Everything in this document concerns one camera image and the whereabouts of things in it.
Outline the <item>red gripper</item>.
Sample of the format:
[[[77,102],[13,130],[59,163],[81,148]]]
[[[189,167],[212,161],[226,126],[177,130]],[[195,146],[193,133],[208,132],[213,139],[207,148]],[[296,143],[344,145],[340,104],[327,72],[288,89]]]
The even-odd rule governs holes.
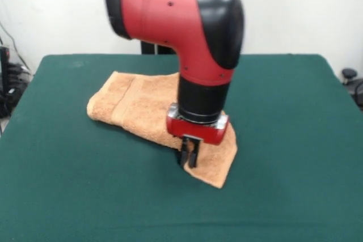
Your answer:
[[[211,145],[219,145],[226,134],[228,125],[229,116],[223,112],[217,121],[211,124],[187,121],[180,115],[178,105],[172,103],[167,112],[166,128],[169,134],[182,138],[178,157],[179,165],[184,166],[188,161],[189,168],[196,168],[201,140]]]

